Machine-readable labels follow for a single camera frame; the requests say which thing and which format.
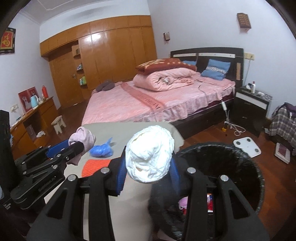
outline bed frame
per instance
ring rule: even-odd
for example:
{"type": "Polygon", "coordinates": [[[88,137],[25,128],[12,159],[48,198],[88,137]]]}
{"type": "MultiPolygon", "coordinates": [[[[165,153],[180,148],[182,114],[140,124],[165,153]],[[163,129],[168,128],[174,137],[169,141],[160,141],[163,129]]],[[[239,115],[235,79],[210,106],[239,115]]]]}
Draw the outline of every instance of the bed frame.
{"type": "MultiPolygon", "coordinates": [[[[244,72],[244,49],[229,47],[194,48],[172,51],[171,58],[179,58],[181,61],[197,61],[198,72],[206,69],[209,59],[230,62],[230,68],[226,78],[235,81],[236,87],[242,86],[244,72]]],[[[226,102],[227,109],[231,109],[233,99],[226,102]]],[[[225,120],[225,112],[221,105],[216,105],[204,111],[191,115],[183,120],[171,122],[184,139],[189,138],[206,128],[225,120]]]]}

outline small wooden stool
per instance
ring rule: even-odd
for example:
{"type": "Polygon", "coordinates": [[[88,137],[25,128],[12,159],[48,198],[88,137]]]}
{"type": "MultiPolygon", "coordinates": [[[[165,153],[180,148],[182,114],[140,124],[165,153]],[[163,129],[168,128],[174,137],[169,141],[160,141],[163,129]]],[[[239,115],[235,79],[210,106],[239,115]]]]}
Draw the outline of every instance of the small wooden stool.
{"type": "Polygon", "coordinates": [[[65,122],[63,121],[62,115],[54,119],[54,121],[52,122],[52,126],[54,126],[54,130],[56,131],[57,135],[59,133],[63,133],[61,126],[67,127],[65,122]]]}

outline trash can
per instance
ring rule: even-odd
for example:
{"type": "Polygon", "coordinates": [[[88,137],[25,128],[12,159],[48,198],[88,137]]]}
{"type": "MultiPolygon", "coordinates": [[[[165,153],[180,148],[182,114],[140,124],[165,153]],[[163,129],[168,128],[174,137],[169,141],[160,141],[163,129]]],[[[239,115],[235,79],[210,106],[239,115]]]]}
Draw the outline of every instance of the trash can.
{"type": "MultiPolygon", "coordinates": [[[[264,199],[264,179],[258,165],[241,149],[234,145],[207,142],[179,151],[177,156],[207,176],[227,175],[259,213],[264,199]]],[[[170,178],[163,178],[153,184],[148,210],[156,226],[169,237],[180,240],[185,221],[178,207],[182,196],[176,195],[169,182],[170,178]]]]}

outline blue kettle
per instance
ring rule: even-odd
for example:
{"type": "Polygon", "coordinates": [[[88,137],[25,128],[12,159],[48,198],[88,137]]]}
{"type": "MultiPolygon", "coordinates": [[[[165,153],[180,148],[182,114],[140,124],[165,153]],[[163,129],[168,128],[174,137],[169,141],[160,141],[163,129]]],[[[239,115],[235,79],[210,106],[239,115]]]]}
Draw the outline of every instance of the blue kettle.
{"type": "Polygon", "coordinates": [[[32,108],[36,107],[38,105],[38,97],[37,95],[33,95],[31,97],[31,106],[32,108]]]}

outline white tissue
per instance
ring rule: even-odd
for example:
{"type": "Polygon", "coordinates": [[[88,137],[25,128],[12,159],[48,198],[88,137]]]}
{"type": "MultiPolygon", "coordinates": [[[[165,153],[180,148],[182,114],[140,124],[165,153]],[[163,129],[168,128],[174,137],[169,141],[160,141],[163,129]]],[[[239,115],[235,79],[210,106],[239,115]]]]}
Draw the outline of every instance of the white tissue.
{"type": "Polygon", "coordinates": [[[158,181],[168,173],[173,150],[170,132],[149,126],[134,134],[126,146],[127,173],[141,183],[158,181]]]}

